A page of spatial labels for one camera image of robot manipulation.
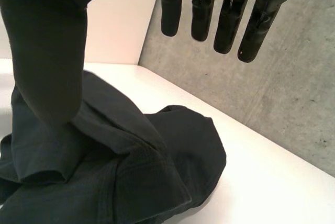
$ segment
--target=fabric fold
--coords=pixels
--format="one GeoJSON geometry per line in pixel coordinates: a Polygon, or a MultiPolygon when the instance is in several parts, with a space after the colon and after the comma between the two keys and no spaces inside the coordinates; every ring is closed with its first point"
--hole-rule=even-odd
{"type": "Polygon", "coordinates": [[[209,197],[226,165],[211,119],[181,106],[144,115],[92,73],[83,87],[79,113],[57,127],[37,120],[14,89],[1,224],[159,224],[209,197]]]}

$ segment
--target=dark green fabric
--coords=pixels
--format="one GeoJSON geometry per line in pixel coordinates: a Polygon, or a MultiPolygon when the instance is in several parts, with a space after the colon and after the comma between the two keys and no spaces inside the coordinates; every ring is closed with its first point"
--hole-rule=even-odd
{"type": "Polygon", "coordinates": [[[162,223],[201,205],[226,165],[211,119],[182,106],[144,115],[91,73],[70,123],[39,121],[16,87],[12,107],[0,224],[162,223]]]}

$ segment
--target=gray concrete wall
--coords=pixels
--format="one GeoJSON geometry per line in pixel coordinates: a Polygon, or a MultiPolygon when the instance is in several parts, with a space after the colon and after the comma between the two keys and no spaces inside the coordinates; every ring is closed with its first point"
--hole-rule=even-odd
{"type": "Polygon", "coordinates": [[[245,64],[236,54],[253,2],[227,55],[213,50],[222,0],[203,43],[190,36],[191,0],[173,38],[160,32],[157,2],[140,65],[335,176],[335,0],[283,4],[256,60],[245,64]]]}

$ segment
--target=white surface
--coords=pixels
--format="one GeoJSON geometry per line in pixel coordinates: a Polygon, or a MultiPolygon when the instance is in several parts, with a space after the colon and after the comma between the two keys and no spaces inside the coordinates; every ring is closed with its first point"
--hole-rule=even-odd
{"type": "Polygon", "coordinates": [[[12,58],[9,46],[9,38],[0,14],[0,58],[12,58]]]}
{"type": "MultiPolygon", "coordinates": [[[[207,205],[166,223],[335,223],[335,178],[142,67],[88,63],[85,68],[129,96],[144,113],[180,104],[213,118],[227,167],[207,205]]],[[[2,113],[9,111],[11,72],[11,62],[0,60],[0,81],[6,81],[0,83],[2,113]]]]}
{"type": "MultiPolygon", "coordinates": [[[[138,64],[156,0],[92,0],[85,61],[138,64]]],[[[12,58],[0,15],[0,58],[12,58]]]]}

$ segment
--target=white wall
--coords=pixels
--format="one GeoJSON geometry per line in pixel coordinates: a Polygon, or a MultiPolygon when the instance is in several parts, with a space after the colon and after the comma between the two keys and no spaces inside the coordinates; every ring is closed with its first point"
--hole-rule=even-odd
{"type": "MultiPolygon", "coordinates": [[[[137,64],[155,0],[93,0],[88,5],[86,62],[137,64]]],[[[0,58],[11,58],[0,18],[0,58]]]]}
{"type": "Polygon", "coordinates": [[[12,53],[10,52],[9,39],[7,36],[4,21],[0,15],[0,58],[11,58],[12,53]]]}

